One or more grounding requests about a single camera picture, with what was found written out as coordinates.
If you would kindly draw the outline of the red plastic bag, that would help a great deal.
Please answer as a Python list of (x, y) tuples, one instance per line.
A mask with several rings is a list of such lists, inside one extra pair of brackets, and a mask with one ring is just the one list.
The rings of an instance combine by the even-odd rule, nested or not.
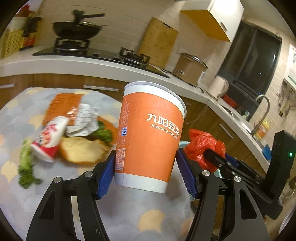
[(225, 144), (220, 140), (216, 140), (210, 133), (190, 129), (189, 139), (190, 143), (184, 148), (184, 151), (190, 160), (194, 161), (194, 158), (200, 158), (206, 149), (212, 149), (225, 158)]

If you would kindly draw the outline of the orange paper soy milk cup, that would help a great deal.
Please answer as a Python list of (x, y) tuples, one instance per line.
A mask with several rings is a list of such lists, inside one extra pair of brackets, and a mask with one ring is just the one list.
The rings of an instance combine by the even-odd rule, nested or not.
[(115, 183), (165, 193), (187, 114), (183, 100), (156, 83), (125, 86), (116, 144)]

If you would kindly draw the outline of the dark kitchen window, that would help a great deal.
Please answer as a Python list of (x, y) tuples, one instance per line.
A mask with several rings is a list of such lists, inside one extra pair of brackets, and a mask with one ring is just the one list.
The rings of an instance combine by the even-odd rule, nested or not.
[(280, 56), (282, 38), (259, 26), (241, 21), (230, 49), (218, 71), (226, 79), (226, 95), (248, 111), (249, 121), (266, 94)]

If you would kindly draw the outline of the yellow dish soap bottle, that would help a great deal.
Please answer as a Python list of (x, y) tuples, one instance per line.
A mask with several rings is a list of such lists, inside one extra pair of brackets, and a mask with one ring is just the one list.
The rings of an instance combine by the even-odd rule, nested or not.
[(257, 140), (261, 140), (264, 138), (265, 134), (267, 133), (270, 127), (270, 122), (265, 118), (263, 122), (260, 124), (259, 128), (257, 129), (256, 134), (254, 135)]

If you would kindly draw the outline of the light blue plastic basket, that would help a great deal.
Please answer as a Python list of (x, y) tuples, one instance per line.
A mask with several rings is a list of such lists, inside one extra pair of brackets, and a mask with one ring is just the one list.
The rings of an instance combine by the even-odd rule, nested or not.
[[(180, 141), (179, 148), (184, 149), (189, 143), (190, 142), (188, 142), (188, 141)], [(194, 158), (194, 161), (197, 161), (203, 170), (208, 170), (219, 178), (222, 177), (220, 170), (218, 168), (216, 168), (213, 164), (208, 162), (206, 159), (204, 159), (203, 155), (201, 155), (200, 158)]]

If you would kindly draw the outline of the red tray on counter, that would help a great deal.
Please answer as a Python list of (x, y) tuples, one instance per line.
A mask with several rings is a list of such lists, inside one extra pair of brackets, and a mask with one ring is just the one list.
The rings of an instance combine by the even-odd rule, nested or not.
[(232, 108), (237, 108), (238, 104), (233, 99), (231, 99), (229, 96), (224, 95), (222, 97), (222, 99)]

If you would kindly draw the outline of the red white crushed paper cup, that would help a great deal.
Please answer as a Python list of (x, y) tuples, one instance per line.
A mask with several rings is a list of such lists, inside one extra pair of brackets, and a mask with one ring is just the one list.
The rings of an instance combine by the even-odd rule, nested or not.
[(48, 122), (31, 144), (33, 155), (45, 162), (55, 162), (54, 157), (69, 120), (65, 116), (58, 116)]

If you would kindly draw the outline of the piece of bread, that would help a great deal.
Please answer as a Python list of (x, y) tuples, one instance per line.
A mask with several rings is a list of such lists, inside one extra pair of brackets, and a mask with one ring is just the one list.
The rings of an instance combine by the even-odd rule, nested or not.
[(109, 150), (110, 147), (102, 141), (90, 141), (84, 137), (62, 137), (59, 145), (63, 159), (78, 165), (102, 162)]

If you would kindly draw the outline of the green leafy vegetable scrap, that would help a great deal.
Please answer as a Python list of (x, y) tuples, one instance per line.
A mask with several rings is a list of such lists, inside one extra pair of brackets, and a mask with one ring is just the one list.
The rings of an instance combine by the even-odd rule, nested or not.
[(91, 141), (100, 140), (104, 142), (107, 146), (112, 146), (113, 135), (111, 130), (106, 129), (105, 124), (102, 121), (98, 121), (99, 128), (91, 133), (87, 138)]

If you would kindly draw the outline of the brown rice cooker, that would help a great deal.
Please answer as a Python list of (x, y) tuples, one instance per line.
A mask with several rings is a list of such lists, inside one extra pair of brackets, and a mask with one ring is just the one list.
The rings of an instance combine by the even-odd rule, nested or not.
[(199, 57), (181, 53), (173, 70), (173, 75), (189, 85), (197, 86), (207, 69), (208, 66)]

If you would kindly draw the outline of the crumpled silver white wrapper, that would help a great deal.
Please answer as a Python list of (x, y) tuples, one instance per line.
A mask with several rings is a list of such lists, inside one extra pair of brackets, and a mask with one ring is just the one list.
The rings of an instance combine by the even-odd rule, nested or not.
[(81, 103), (73, 126), (67, 126), (67, 137), (86, 137), (99, 129), (98, 109), (89, 104)]

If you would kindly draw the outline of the orange snack package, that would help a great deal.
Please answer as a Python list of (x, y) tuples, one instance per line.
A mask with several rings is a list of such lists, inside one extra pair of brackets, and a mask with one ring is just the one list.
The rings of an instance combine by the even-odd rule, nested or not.
[(80, 104), (82, 94), (76, 93), (59, 93), (51, 101), (42, 125), (45, 126), (48, 122), (52, 121), (55, 117), (65, 116), (69, 118), (69, 126), (73, 126), (78, 113), (78, 106)]

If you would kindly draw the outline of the wooden cutting board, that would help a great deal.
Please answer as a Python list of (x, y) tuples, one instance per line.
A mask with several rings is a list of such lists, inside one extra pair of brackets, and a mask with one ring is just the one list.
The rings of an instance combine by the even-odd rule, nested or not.
[(138, 52), (150, 56), (149, 64), (165, 68), (178, 34), (174, 28), (157, 18), (152, 18)]

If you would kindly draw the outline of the black glass gas stove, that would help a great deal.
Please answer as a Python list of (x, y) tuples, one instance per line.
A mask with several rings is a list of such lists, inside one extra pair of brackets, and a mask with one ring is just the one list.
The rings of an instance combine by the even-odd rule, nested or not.
[(118, 53), (97, 50), (89, 47), (90, 41), (78, 41), (78, 40), (66, 40), (62, 38), (56, 38), (54, 46), (37, 51), (33, 53), (34, 56), (72, 56), (72, 57), (84, 57), (91, 59), (104, 60), (114, 62), (118, 64), (127, 65), (137, 69), (141, 69), (156, 75), (169, 78), (168, 75), (161, 72), (150, 61), (150, 56), (145, 54), (137, 54), (133, 50), (122, 47)]

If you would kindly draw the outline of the black wok with lid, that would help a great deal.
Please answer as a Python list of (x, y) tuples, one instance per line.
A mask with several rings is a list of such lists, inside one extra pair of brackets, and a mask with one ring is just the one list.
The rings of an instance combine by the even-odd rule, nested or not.
[(73, 10), (74, 20), (64, 22), (54, 22), (54, 33), (61, 39), (84, 41), (96, 36), (105, 25), (96, 25), (83, 21), (86, 18), (101, 18), (101, 14), (85, 14), (85, 11)]

